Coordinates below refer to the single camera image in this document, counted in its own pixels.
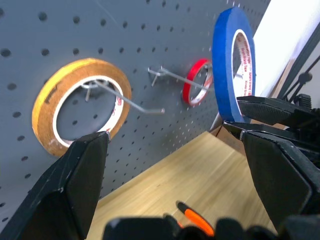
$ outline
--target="red tape roll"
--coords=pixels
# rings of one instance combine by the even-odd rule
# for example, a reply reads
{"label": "red tape roll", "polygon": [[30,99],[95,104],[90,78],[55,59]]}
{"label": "red tape roll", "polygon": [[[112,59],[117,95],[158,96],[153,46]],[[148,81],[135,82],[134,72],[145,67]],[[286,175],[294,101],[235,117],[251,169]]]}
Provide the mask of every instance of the red tape roll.
{"label": "red tape roll", "polygon": [[[200,59],[199,61],[197,61],[193,65],[191,70],[189,71],[186,78],[190,81],[194,81],[195,78],[198,76],[198,73],[201,70],[203,70],[204,68],[207,69],[207,76],[206,76],[206,79],[204,81],[203,86],[206,88],[209,88],[213,83],[214,77],[213,77],[213,73],[212,73],[212,62],[208,59],[203,58],[203,59]],[[201,91],[199,92],[199,94],[195,98],[191,98],[191,96],[190,96],[191,87],[192,87],[192,85],[190,85],[189,83],[185,83],[183,85],[182,98],[190,106],[195,106],[197,104],[200,104],[200,102],[206,97],[208,91],[205,89],[201,89]]]}

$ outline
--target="tape label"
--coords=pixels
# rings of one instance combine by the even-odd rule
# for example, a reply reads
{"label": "tape label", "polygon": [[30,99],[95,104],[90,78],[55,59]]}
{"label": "tape label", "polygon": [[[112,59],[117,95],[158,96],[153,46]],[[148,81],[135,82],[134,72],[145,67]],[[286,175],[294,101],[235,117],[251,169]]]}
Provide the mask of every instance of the tape label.
{"label": "tape label", "polygon": [[253,66],[252,66],[252,56],[249,46],[249,42],[246,34],[242,30],[237,30],[234,34],[233,45],[237,45],[241,65],[239,70],[242,71],[237,74],[233,79],[233,89],[236,97],[251,96],[253,89]]}

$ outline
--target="pegboard hook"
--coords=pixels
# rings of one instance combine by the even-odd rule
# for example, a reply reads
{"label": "pegboard hook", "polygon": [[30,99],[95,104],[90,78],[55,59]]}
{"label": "pegboard hook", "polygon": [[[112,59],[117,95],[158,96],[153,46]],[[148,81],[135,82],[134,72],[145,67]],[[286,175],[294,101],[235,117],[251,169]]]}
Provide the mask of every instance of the pegboard hook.
{"label": "pegboard hook", "polygon": [[177,74],[174,74],[174,73],[170,72],[169,70],[165,69],[162,66],[160,67],[160,70],[158,70],[158,71],[153,71],[153,70],[150,69],[150,67],[148,67],[148,73],[155,75],[154,79],[152,81],[151,87],[153,87],[155,85],[156,80],[157,80],[158,77],[169,75],[170,77],[173,77],[173,78],[175,78],[177,80],[180,80],[180,81],[183,81],[183,82],[185,82],[187,84],[195,86],[196,88],[204,89],[204,90],[209,91],[209,92],[212,92],[214,90],[213,88],[207,88],[207,87],[205,87],[205,86],[203,86],[201,84],[198,84],[198,83],[196,83],[194,81],[190,81],[189,79],[186,79],[185,77],[182,77],[182,76],[179,76]]}
{"label": "pegboard hook", "polygon": [[102,84],[98,80],[95,80],[94,83],[96,85],[98,85],[99,87],[107,90],[108,92],[116,95],[118,98],[121,98],[123,101],[127,102],[129,105],[131,105],[132,107],[134,107],[135,109],[137,109],[138,111],[140,111],[140,112],[142,112],[144,114],[164,114],[165,113],[165,109],[164,108],[161,108],[161,109],[145,109],[145,108],[139,106],[138,104],[134,103],[130,99],[122,96],[120,93],[114,91],[112,88]]}

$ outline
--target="yellow tape roll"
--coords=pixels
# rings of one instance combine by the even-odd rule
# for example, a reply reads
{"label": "yellow tape roll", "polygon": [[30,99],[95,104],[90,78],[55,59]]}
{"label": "yellow tape roll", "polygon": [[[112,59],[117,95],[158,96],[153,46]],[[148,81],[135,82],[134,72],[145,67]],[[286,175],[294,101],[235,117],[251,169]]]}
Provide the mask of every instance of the yellow tape roll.
{"label": "yellow tape roll", "polygon": [[[126,75],[111,63],[95,58],[86,58],[74,61],[59,69],[41,89],[32,110],[34,134],[50,154],[60,157],[68,149],[68,144],[58,136],[55,122],[61,105],[68,94],[75,90],[75,86],[88,82],[95,76],[114,82],[121,90],[121,94],[131,99],[131,86]],[[123,101],[121,104],[120,115],[110,130],[111,138],[116,135],[129,113],[130,106]]]}

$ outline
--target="orange tape roll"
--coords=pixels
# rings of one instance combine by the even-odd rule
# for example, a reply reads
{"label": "orange tape roll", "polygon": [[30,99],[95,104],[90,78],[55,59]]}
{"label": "orange tape roll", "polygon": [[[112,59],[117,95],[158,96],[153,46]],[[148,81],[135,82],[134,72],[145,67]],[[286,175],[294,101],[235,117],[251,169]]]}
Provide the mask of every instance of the orange tape roll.
{"label": "orange tape roll", "polygon": [[[32,110],[32,128],[42,146],[54,156],[62,156],[72,141],[62,139],[57,131],[57,117],[67,97],[93,80],[109,82],[122,96],[131,99],[131,86],[126,75],[106,61],[85,58],[59,69],[43,86]],[[130,106],[117,97],[111,117],[99,130],[116,135],[125,122]]]}

